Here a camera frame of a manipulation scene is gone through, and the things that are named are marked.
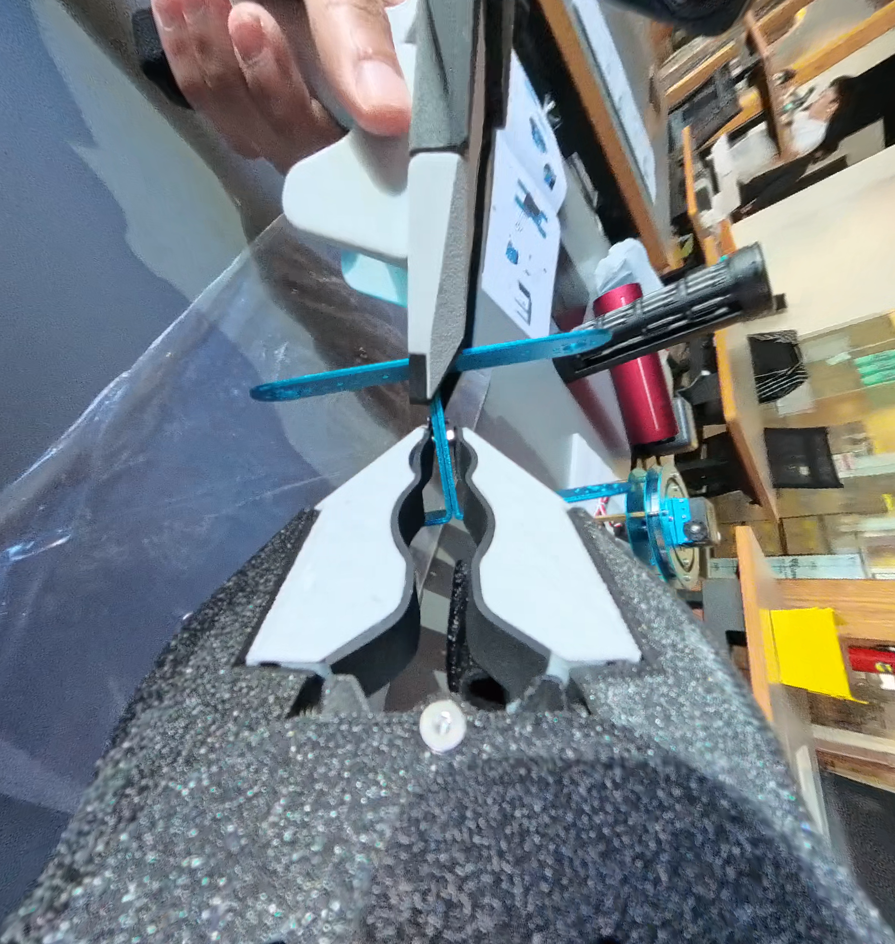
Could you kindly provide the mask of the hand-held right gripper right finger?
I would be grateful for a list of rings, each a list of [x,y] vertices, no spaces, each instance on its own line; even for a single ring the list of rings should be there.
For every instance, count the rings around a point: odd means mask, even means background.
[[[474,596],[488,624],[568,668],[639,663],[568,502],[471,429],[458,431],[457,457]]]

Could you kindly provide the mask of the person's left hand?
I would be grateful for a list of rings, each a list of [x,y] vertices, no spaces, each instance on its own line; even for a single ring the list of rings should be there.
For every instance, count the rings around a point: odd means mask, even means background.
[[[390,1],[153,1],[171,75],[241,157],[286,173],[345,135],[408,134]]]

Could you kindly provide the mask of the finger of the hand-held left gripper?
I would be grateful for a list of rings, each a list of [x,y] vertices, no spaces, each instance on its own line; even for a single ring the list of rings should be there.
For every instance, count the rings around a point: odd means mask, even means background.
[[[426,405],[465,340],[475,190],[469,162],[419,151],[408,169],[408,394]]]
[[[477,152],[477,175],[475,187],[475,206],[474,206],[474,229],[471,244],[471,257],[468,272],[468,347],[473,346],[476,312],[477,312],[477,292],[480,279],[480,268],[482,263],[483,244],[485,240],[485,231],[487,228],[488,215],[488,185],[490,183],[491,171],[491,147],[493,143],[493,129],[491,125],[492,106],[490,103],[490,94],[487,89],[482,93],[482,117],[481,117],[481,136]]]

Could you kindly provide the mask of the white crumpled bag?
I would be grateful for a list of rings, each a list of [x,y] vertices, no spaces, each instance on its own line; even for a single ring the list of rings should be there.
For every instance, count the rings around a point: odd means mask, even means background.
[[[637,284],[643,296],[664,288],[643,243],[637,239],[626,239],[612,245],[597,263],[594,279],[595,298],[628,284]]]

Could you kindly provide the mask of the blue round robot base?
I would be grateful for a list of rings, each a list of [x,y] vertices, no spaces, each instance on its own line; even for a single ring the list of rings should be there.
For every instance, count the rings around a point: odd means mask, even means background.
[[[674,466],[630,472],[625,480],[559,490],[569,503],[622,499],[623,511],[598,515],[621,527],[634,556],[683,591],[701,587],[705,560],[720,532],[711,501],[693,497]]]

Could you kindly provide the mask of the white instruction sheet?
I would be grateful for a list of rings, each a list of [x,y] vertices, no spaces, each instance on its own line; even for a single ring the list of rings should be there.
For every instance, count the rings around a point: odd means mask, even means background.
[[[567,195],[548,115],[512,53],[506,123],[497,130],[480,288],[530,338],[549,334]]]

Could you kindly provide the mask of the wooden partition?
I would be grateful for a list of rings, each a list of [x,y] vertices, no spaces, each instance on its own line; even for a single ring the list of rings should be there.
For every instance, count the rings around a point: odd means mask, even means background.
[[[537,3],[567,81],[607,167],[590,173],[605,194],[600,208],[616,220],[608,239],[626,234],[643,243],[662,275],[682,266],[670,213],[667,106],[658,76],[656,41],[662,26],[617,2]]]

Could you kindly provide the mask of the blue metal bracket assembly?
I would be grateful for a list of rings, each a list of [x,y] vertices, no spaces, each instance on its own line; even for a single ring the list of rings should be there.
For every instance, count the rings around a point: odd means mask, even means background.
[[[611,340],[611,330],[589,323],[581,325],[572,332],[548,335],[543,338],[527,338],[467,348],[458,354],[449,374],[482,372],[538,360],[556,360],[566,356],[580,355],[602,348]],[[409,367],[410,363],[407,358],[362,364],[261,384],[250,389],[249,395],[260,402],[289,402],[308,397],[355,392],[370,387],[402,384],[408,380]],[[448,445],[444,403],[440,393],[432,396],[429,415],[445,502],[445,508],[441,512],[428,512],[425,515],[425,525],[433,527],[444,525],[452,520],[461,521],[464,513],[457,496],[453,462]]]

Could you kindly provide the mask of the yellow bin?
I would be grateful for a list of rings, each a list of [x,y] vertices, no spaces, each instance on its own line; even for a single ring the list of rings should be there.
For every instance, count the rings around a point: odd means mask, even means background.
[[[855,699],[832,608],[768,610],[771,680],[843,702]]]

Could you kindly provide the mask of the wooden shelving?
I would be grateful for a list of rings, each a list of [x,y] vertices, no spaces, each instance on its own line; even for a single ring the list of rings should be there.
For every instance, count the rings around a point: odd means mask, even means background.
[[[895,1],[751,2],[722,39],[694,39],[665,59],[658,77],[668,106],[671,226],[685,228],[685,133],[707,156],[762,124],[776,159],[790,155],[788,128],[809,90],[857,75],[895,52]]]

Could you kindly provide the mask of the large clear plastic bag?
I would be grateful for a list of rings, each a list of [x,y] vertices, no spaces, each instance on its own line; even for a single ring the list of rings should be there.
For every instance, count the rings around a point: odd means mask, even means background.
[[[42,869],[184,618],[416,421],[399,387],[250,389],[402,357],[405,334],[276,223],[0,496],[0,898]]]

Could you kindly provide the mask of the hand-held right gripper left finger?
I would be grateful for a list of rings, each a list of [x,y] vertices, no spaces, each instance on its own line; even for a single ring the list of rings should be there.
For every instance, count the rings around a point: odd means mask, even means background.
[[[426,525],[430,431],[415,429],[315,508],[245,655],[250,667],[399,672],[418,646],[411,543]]]

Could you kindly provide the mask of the red cylindrical container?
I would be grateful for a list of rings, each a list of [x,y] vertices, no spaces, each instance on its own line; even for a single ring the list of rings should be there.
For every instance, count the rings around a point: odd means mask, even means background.
[[[642,454],[671,454],[679,433],[671,386],[659,352],[609,370],[629,444]]]

